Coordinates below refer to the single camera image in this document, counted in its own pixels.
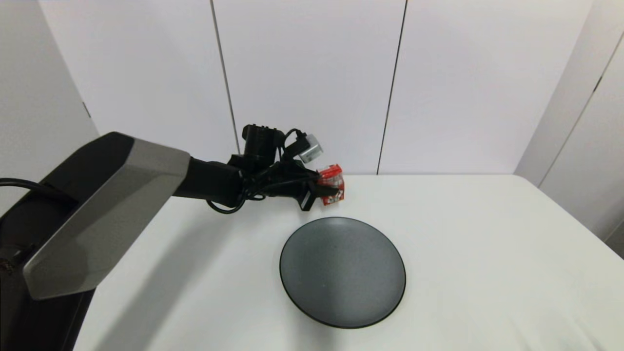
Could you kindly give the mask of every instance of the cabinet door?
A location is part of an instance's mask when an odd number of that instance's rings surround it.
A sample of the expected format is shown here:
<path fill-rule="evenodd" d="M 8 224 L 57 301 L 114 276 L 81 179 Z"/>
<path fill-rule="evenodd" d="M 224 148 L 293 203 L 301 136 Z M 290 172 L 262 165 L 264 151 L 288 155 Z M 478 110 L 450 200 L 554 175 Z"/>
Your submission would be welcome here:
<path fill-rule="evenodd" d="M 37 1 L 0 1 L 0 177 L 39 182 L 97 132 Z M 0 217 L 27 192 L 0 188 Z"/>
<path fill-rule="evenodd" d="M 250 123 L 299 128 L 323 146 L 316 166 L 374 174 L 405 2 L 214 5 L 239 137 Z"/>
<path fill-rule="evenodd" d="M 380 173 L 513 173 L 591 3 L 409 1 Z"/>
<path fill-rule="evenodd" d="M 605 240 L 624 220 L 624 44 L 540 189 Z"/>
<path fill-rule="evenodd" d="M 95 126 L 226 161 L 236 139 L 210 1 L 42 1 Z"/>

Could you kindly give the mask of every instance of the small red package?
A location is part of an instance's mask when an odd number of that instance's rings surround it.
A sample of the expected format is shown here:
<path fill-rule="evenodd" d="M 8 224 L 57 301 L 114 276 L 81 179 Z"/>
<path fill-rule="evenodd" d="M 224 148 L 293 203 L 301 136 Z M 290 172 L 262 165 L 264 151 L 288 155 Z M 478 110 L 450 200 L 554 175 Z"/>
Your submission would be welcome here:
<path fill-rule="evenodd" d="M 325 206 L 344 200 L 344 179 L 343 169 L 339 165 L 333 164 L 317 170 L 321 174 L 321 179 L 317 180 L 318 185 L 339 189 L 334 196 L 323 196 L 323 204 Z"/>

